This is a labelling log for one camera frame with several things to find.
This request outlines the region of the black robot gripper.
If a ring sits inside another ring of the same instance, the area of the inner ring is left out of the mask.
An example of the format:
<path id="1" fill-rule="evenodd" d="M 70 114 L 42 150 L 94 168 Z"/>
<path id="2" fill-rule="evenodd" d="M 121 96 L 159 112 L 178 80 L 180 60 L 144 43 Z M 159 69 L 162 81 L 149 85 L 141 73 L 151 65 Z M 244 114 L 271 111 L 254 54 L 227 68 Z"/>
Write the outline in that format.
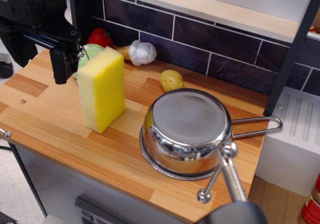
<path id="1" fill-rule="evenodd" d="M 56 84 L 66 84 L 68 79 L 78 71 L 78 56 L 67 52 L 64 48 L 79 50 L 81 34 L 67 21 L 64 14 L 57 14 L 46 19 L 38 27 L 25 26 L 17 21 L 1 17 L 0 30 L 50 49 L 50 60 Z"/>

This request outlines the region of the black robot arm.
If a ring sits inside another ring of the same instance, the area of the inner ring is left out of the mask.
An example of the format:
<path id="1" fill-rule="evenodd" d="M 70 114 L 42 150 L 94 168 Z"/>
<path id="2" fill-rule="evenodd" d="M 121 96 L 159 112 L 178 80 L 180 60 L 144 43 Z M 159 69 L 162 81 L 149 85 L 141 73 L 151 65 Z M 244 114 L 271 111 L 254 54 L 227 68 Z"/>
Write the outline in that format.
<path id="1" fill-rule="evenodd" d="M 67 0 L 0 0 L 0 39 L 21 67 L 49 50 L 53 76 L 62 85 L 77 72 L 83 55 L 80 32 L 66 19 Z"/>

